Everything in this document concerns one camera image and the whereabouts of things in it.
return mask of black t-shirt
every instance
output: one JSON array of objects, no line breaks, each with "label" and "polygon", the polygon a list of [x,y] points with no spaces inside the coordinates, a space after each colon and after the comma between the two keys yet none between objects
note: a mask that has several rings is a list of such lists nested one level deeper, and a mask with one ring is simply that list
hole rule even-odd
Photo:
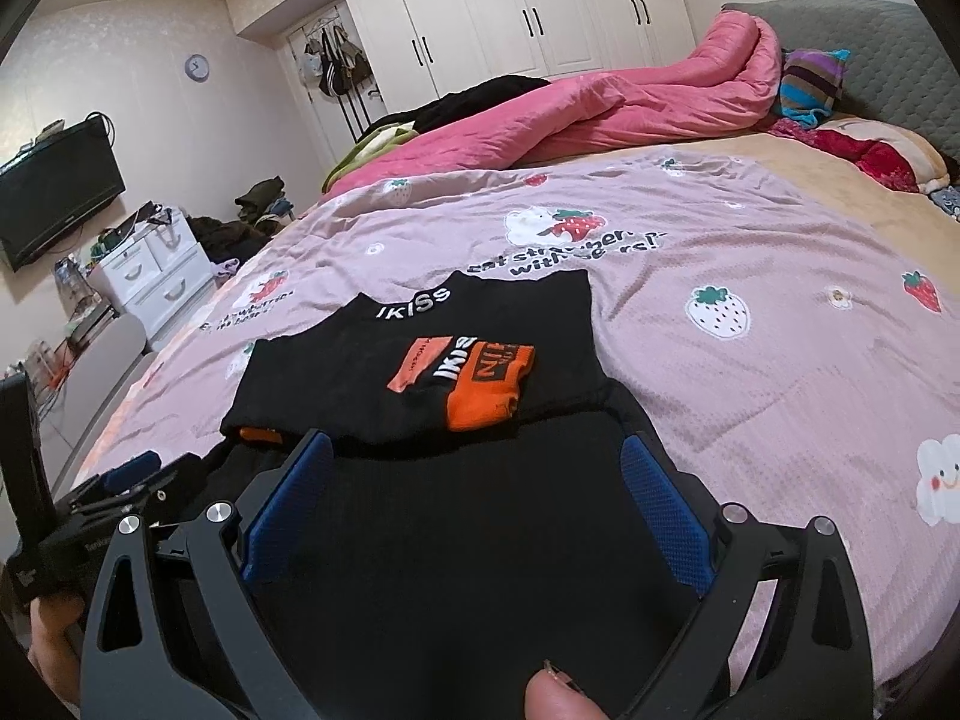
[{"label": "black t-shirt", "polygon": [[[488,346],[474,352],[480,343]],[[443,431],[453,386],[462,391],[484,371],[484,357],[502,358],[503,347],[533,349],[518,420],[595,401],[607,377],[593,347],[587,271],[514,282],[457,271],[392,305],[357,295],[315,327],[258,341],[222,430],[302,436],[316,428],[372,445]],[[469,352],[480,367],[464,377],[460,361],[473,362]],[[403,378],[406,361],[416,381]],[[428,365],[417,368],[422,361]]]},{"label": "black t-shirt", "polygon": [[[452,433],[435,403],[384,407],[418,338],[534,347],[515,415]],[[428,430],[411,435],[404,413]],[[224,432],[244,426],[334,437],[287,575],[256,595],[321,716],[522,720],[526,682],[550,659],[615,717],[696,603],[623,483],[625,437],[652,426],[596,360],[584,271],[453,274],[402,305],[360,295],[258,343]],[[233,441],[208,499],[280,457]]]}]

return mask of wardrobe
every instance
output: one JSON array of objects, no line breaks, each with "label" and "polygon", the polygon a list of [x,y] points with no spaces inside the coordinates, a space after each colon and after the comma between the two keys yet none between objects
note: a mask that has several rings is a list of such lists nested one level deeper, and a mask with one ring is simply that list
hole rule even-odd
[{"label": "wardrobe", "polygon": [[347,0],[391,112],[504,74],[664,65],[694,40],[683,0]]}]

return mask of green cloth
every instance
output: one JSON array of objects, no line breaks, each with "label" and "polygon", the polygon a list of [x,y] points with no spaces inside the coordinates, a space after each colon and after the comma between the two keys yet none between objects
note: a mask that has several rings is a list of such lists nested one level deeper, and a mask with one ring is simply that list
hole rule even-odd
[{"label": "green cloth", "polygon": [[330,172],[330,175],[323,182],[322,191],[327,193],[330,191],[330,187],[347,173],[353,172],[357,167],[363,167],[367,162],[373,162],[377,157],[393,151],[397,146],[402,146],[407,141],[412,141],[416,138],[416,135],[418,134],[414,131],[412,122],[411,124],[385,124],[380,129],[374,129],[370,135],[357,143],[339,165]]}]

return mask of metal screw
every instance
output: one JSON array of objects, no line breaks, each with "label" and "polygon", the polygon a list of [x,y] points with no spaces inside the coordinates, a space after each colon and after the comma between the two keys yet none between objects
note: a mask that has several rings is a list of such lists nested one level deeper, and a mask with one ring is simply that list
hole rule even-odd
[{"label": "metal screw", "polygon": [[728,503],[723,507],[723,519],[733,522],[734,525],[742,525],[747,521],[747,509],[738,503]]},{"label": "metal screw", "polygon": [[223,522],[224,519],[227,519],[231,514],[233,514],[233,507],[224,501],[215,503],[206,510],[206,518],[210,520],[210,522]]},{"label": "metal screw", "polygon": [[120,531],[120,533],[123,533],[124,536],[129,536],[139,527],[140,518],[135,514],[131,514],[129,517],[124,517],[120,520],[120,524],[117,525],[117,530]]},{"label": "metal screw", "polygon": [[837,532],[837,526],[829,517],[817,517],[813,520],[813,529],[821,536],[833,536]]}]

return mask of wall clock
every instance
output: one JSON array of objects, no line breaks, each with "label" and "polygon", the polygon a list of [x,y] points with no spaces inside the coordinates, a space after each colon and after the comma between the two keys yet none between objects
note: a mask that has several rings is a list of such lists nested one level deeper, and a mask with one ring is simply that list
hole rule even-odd
[{"label": "wall clock", "polygon": [[206,61],[205,56],[195,53],[195,55],[186,60],[184,71],[190,80],[203,83],[203,81],[210,78],[210,63]]}]

